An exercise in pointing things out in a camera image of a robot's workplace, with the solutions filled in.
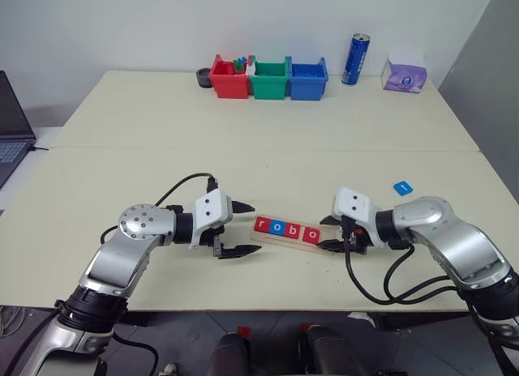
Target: blue storage bin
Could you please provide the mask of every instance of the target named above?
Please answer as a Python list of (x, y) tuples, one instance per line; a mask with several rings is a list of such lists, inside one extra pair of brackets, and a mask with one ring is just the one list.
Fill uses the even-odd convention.
[(289, 73), (288, 93), (292, 100), (321, 100), (328, 82), (324, 58), (317, 64), (293, 64), (290, 59)]

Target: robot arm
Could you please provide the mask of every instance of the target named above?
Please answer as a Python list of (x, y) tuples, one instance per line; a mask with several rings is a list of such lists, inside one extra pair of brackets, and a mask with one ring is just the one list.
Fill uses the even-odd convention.
[(190, 248), (208, 245), (213, 246), (219, 259), (242, 257), (258, 250), (260, 247), (253, 245), (224, 248), (220, 243), (224, 224), (233, 219), (233, 212), (250, 212), (254, 208), (233, 202), (215, 186), (208, 190), (195, 201), (192, 214), (183, 212), (180, 206), (173, 210), (152, 204), (127, 208), (119, 217), (115, 234), (88, 264), (79, 286), (67, 301), (58, 304), (58, 315), (45, 329), (22, 375), (41, 374), (45, 361), (56, 352), (94, 356), (104, 352), (114, 324), (126, 312), (127, 298), (156, 247), (172, 242), (190, 244)]
[[(519, 348), (517, 273), (491, 239), (458, 218), (445, 199), (421, 197), (383, 211), (367, 196), (342, 187), (332, 217), (362, 227), (373, 246), (405, 249), (410, 243), (425, 245), (456, 285), (459, 296), (475, 309), (486, 334), (505, 348)], [(343, 237), (352, 239), (344, 231)], [(511, 360), (517, 358), (517, 353), (506, 353)], [(519, 362), (513, 362), (519, 369)]]

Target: white table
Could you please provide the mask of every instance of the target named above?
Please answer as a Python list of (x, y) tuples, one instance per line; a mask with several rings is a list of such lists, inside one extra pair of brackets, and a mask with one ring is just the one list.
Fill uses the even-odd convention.
[(430, 81), (422, 93), (331, 76), (318, 102), (219, 99), (194, 73), (108, 72), (56, 147), (241, 151), (463, 151), (478, 147)]
[[(473, 152), (213, 151), (156, 148), (53, 148), (0, 217), (0, 303), (51, 306), (66, 298), (99, 246), (99, 234), (135, 203), (153, 203), (177, 180), (213, 172), (233, 199), (257, 213), (317, 223), (339, 186), (393, 207), (425, 194), (445, 197), (519, 266), (519, 207), (483, 155)], [(406, 180), (415, 192), (393, 189)], [(183, 186), (168, 203), (192, 203), (204, 181)], [(253, 215), (226, 226), (228, 245), (248, 243)], [(382, 296), (384, 272), (401, 252), (371, 249), (354, 270)], [(441, 274), (423, 246), (394, 277), (395, 293)], [(454, 293), (419, 305), (378, 306), (352, 285), (343, 255), (264, 245), (237, 260), (207, 247), (157, 248), (130, 299), (133, 310), (460, 310)]]
[[(61, 127), (35, 127), (34, 135), (36, 136), (37, 147), (50, 148), (54, 138), (61, 130)], [(45, 157), (47, 151), (29, 152), (22, 162), (16, 167), (15, 171), (9, 176), (5, 184), (0, 188), (0, 210), (6, 210), (16, 192), (31, 177), (34, 169), (40, 164), (41, 159)]]

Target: laptop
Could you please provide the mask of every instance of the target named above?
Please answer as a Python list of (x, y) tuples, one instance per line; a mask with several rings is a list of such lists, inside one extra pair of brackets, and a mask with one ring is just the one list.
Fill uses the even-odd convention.
[(0, 187), (36, 142), (6, 73), (0, 70)]

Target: purple tissue box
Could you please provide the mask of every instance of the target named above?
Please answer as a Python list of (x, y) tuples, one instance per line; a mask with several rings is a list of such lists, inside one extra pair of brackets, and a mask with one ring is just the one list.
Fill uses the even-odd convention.
[(392, 51), (382, 74), (384, 90), (414, 92), (422, 91), (427, 80), (427, 70), (419, 51)]

